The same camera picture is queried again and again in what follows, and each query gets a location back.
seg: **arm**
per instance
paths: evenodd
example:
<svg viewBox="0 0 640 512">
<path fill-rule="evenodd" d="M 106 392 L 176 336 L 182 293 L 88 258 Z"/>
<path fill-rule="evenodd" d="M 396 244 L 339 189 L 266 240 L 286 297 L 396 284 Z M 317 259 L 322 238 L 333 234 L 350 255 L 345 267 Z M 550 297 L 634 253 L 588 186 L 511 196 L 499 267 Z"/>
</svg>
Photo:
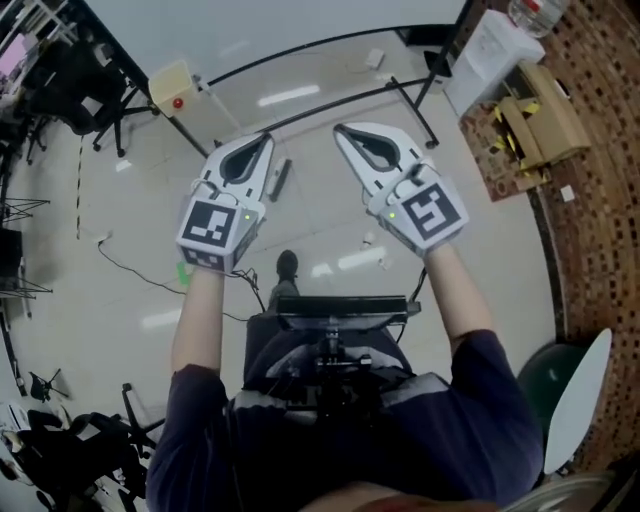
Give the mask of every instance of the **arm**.
<svg viewBox="0 0 640 512">
<path fill-rule="evenodd" d="M 224 275 L 196 268 L 173 338 L 171 369 L 195 364 L 220 372 Z"/>
<path fill-rule="evenodd" d="M 427 254 L 424 264 L 454 352 L 465 334 L 493 330 L 489 307 L 450 244 Z"/>
</svg>

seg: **black office chair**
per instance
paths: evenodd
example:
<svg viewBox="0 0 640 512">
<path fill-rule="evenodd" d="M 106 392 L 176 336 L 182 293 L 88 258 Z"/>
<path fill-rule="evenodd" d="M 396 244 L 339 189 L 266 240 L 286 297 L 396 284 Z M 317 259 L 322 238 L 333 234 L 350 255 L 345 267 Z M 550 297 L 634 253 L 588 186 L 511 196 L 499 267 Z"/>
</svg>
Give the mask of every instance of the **black office chair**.
<svg viewBox="0 0 640 512">
<path fill-rule="evenodd" d="M 93 141 L 95 151 L 100 151 L 99 140 L 113 126 L 120 158 L 125 155 L 122 119 L 143 112 L 159 114 L 151 102 L 146 107 L 128 108 L 138 89 L 134 87 L 123 99 L 127 79 L 115 63 L 103 66 L 91 44 L 85 41 L 78 41 L 72 46 L 63 41 L 52 43 L 23 84 L 26 89 L 31 89 L 25 103 L 30 115 L 61 119 L 77 135 L 98 132 Z M 102 105 L 95 114 L 82 104 L 86 98 Z"/>
</svg>

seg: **plastic bottle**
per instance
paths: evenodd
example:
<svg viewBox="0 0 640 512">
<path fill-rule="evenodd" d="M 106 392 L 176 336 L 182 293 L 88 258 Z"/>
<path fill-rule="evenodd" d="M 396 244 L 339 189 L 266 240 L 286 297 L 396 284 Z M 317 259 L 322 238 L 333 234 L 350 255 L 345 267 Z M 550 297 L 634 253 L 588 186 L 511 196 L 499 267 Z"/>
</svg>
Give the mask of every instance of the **plastic bottle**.
<svg viewBox="0 0 640 512">
<path fill-rule="evenodd" d="M 531 37 L 546 36 L 560 21 L 570 0 L 511 0 L 509 17 Z"/>
</svg>

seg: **cable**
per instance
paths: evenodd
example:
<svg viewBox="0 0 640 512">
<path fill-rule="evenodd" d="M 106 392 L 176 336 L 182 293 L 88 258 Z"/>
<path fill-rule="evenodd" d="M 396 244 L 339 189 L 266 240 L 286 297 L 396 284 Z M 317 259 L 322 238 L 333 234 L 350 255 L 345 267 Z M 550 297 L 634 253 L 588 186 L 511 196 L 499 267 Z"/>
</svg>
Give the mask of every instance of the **cable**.
<svg viewBox="0 0 640 512">
<path fill-rule="evenodd" d="M 171 293 L 175 293 L 176 295 L 186 295 L 185 292 L 181 292 L 179 290 L 174 290 L 173 288 L 169 288 L 168 286 L 162 284 L 162 283 L 156 283 L 154 281 L 151 281 L 150 279 L 147 279 L 146 277 L 144 277 L 140 272 L 138 272 L 137 270 L 133 269 L 133 268 L 129 268 L 126 267 L 124 265 L 121 265 L 120 263 L 118 263 L 117 261 L 113 260 L 109 255 L 107 255 L 103 250 L 102 250 L 102 244 L 104 243 L 104 240 L 102 242 L 98 243 L 98 251 L 100 252 L 100 254 L 102 254 L 107 260 L 109 260 L 111 263 L 113 263 L 116 267 L 121 268 L 122 270 L 126 270 L 128 272 L 133 272 L 135 275 L 137 275 L 140 279 L 142 279 L 145 283 L 149 283 L 153 286 L 159 286 L 160 288 L 164 288 L 165 290 L 171 292 Z M 249 272 L 253 272 L 253 277 L 249 278 L 248 277 L 248 273 Z M 251 268 L 249 269 L 249 271 L 245 272 L 244 270 L 236 270 L 234 271 L 232 274 L 225 274 L 227 277 L 231 277 L 231 278 L 240 278 L 240 279 L 244 279 L 245 281 L 247 281 L 249 283 L 249 285 L 251 286 L 251 290 L 253 291 L 253 293 L 255 294 L 256 298 L 258 299 L 258 302 L 260 303 L 260 307 L 262 308 L 262 311 L 264 312 L 264 304 L 262 303 L 262 300 L 260 299 L 260 295 L 258 295 L 258 286 L 257 286 L 257 282 L 258 282 L 258 274 L 256 273 L 256 271 Z M 233 320 L 236 320 L 237 322 L 248 322 L 249 319 L 248 318 L 238 318 L 237 316 L 233 316 L 229 313 L 225 313 L 224 311 L 222 312 L 222 314 L 224 316 L 228 316 L 229 318 L 232 318 Z"/>
<path fill-rule="evenodd" d="M 413 290 L 413 293 L 411 294 L 411 296 L 409 297 L 409 302 L 415 302 L 416 299 L 418 298 L 418 295 L 420 294 L 420 290 L 422 290 L 422 286 L 424 285 L 424 280 L 427 277 L 427 269 L 423 268 L 422 271 L 420 272 L 420 277 L 418 278 L 418 284 L 416 286 L 416 289 Z M 404 330 L 407 327 L 407 324 L 404 324 L 402 326 L 402 329 L 400 329 L 400 334 L 398 334 L 398 339 L 396 340 L 396 345 L 400 344 L 400 340 L 402 339 L 402 335 L 404 334 Z"/>
</svg>

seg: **shoe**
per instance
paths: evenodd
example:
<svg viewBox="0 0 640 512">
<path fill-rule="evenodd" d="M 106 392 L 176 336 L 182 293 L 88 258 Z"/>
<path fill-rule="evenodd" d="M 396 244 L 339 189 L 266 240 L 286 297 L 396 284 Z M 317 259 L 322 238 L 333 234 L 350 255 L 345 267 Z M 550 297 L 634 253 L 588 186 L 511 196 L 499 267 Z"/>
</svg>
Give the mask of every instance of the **shoe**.
<svg viewBox="0 0 640 512">
<path fill-rule="evenodd" d="M 280 282 L 291 281 L 295 284 L 297 271 L 298 257 L 293 251 L 288 249 L 283 251 L 282 254 L 278 256 L 276 263 L 276 272 L 278 273 L 278 277 L 280 277 Z"/>
</svg>

